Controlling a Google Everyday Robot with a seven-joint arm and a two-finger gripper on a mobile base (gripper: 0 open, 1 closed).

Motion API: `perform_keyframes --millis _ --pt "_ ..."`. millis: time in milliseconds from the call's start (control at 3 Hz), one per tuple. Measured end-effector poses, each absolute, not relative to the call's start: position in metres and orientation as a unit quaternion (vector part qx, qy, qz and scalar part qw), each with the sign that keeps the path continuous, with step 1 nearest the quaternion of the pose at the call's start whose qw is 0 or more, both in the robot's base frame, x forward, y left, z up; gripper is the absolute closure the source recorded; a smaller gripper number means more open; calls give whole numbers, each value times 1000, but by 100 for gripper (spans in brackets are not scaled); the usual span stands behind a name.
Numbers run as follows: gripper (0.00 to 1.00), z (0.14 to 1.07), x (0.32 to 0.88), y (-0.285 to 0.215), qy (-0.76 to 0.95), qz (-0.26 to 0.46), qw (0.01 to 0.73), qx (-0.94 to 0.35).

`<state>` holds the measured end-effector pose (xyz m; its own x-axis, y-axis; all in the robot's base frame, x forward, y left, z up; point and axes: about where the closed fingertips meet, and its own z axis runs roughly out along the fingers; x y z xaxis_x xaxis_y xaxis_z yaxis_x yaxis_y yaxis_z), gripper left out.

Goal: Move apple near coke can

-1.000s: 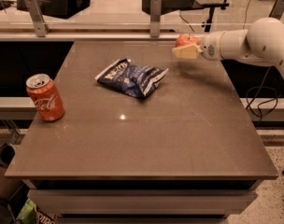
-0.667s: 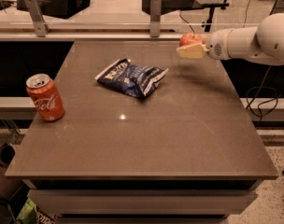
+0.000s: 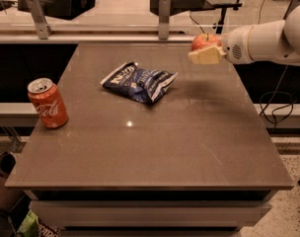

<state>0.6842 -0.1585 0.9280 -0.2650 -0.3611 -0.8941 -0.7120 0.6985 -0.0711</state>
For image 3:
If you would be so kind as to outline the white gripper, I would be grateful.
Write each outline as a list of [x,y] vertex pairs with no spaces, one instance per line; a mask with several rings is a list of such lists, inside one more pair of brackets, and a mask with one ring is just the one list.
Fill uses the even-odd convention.
[[252,26],[239,27],[222,36],[222,47],[209,45],[191,51],[188,58],[193,64],[218,64],[225,56],[232,64],[250,64],[253,60],[249,55],[248,42],[252,28]]

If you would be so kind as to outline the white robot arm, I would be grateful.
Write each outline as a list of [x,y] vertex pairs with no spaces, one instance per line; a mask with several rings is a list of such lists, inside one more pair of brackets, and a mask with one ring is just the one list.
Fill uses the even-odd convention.
[[192,44],[189,60],[193,64],[217,64],[223,58],[232,64],[270,61],[300,66],[300,5],[285,20],[239,27],[226,35],[201,35]]

